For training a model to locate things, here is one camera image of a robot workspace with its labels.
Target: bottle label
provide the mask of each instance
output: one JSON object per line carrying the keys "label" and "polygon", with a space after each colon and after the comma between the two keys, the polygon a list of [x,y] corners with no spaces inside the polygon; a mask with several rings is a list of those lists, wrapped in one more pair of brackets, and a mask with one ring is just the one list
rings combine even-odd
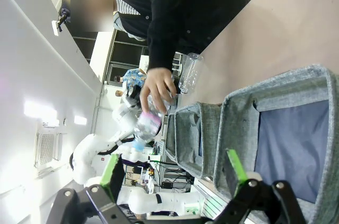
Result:
{"label": "bottle label", "polygon": [[155,136],[161,126],[161,118],[152,113],[142,112],[138,123],[142,124],[148,132]]}

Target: blue patterned shirt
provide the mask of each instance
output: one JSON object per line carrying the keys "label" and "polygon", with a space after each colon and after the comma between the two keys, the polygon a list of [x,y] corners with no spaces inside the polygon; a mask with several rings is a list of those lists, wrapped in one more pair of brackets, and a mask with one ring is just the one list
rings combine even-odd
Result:
{"label": "blue patterned shirt", "polygon": [[143,87],[146,80],[146,75],[141,73],[139,69],[129,69],[123,76],[123,82],[127,83],[127,89],[135,85]]}

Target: finger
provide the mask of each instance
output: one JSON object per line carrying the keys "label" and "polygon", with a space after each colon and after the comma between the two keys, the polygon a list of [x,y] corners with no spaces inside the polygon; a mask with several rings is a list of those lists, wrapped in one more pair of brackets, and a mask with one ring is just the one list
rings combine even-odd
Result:
{"label": "finger", "polygon": [[172,102],[172,98],[171,98],[170,93],[168,92],[164,82],[157,83],[157,87],[158,87],[158,90],[159,90],[161,97],[164,100],[166,100],[167,102]]}
{"label": "finger", "polygon": [[152,95],[152,99],[155,103],[155,107],[157,108],[157,110],[165,114],[167,110],[166,110],[163,100],[161,99],[161,95],[159,93],[159,90],[156,84],[150,87],[150,93]]}
{"label": "finger", "polygon": [[149,112],[149,107],[148,107],[148,102],[147,102],[147,97],[149,93],[150,93],[149,88],[146,85],[144,85],[140,93],[140,102],[141,102],[142,110],[146,113]]}
{"label": "finger", "polygon": [[164,81],[165,81],[165,84],[167,85],[169,91],[171,92],[172,97],[174,97],[176,95],[176,87],[175,87],[172,79],[166,77]]}

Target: black sleeve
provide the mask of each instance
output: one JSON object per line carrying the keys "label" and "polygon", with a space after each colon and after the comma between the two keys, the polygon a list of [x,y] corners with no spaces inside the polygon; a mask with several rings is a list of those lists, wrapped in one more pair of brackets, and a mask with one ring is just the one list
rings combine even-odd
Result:
{"label": "black sleeve", "polygon": [[172,70],[173,57],[184,27],[181,0],[150,0],[152,21],[147,32],[148,69]]}

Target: fabric bin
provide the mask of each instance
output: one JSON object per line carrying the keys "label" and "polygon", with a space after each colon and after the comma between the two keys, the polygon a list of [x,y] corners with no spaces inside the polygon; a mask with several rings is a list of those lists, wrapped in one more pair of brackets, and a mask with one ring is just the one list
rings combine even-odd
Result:
{"label": "fabric bin", "polygon": [[[226,148],[235,149],[244,169],[258,171],[264,181],[276,176],[276,180],[290,182],[292,188],[299,189],[303,185],[309,188],[296,192],[301,195],[298,202],[308,223],[336,223],[339,205],[338,88],[337,76],[314,65],[230,93],[222,104],[220,116],[213,176],[217,190],[231,197],[227,177],[221,170]],[[314,163],[314,166],[304,167],[305,163]],[[317,176],[314,168],[319,177],[309,181],[307,177]],[[295,172],[306,172],[306,176],[303,178]],[[266,222],[259,212],[254,212],[250,218],[256,223]]]}
{"label": "fabric bin", "polygon": [[171,161],[175,162],[175,128],[174,114],[168,115],[165,151]]}
{"label": "fabric bin", "polygon": [[194,177],[213,176],[220,112],[220,105],[198,102],[174,114],[175,161]]}

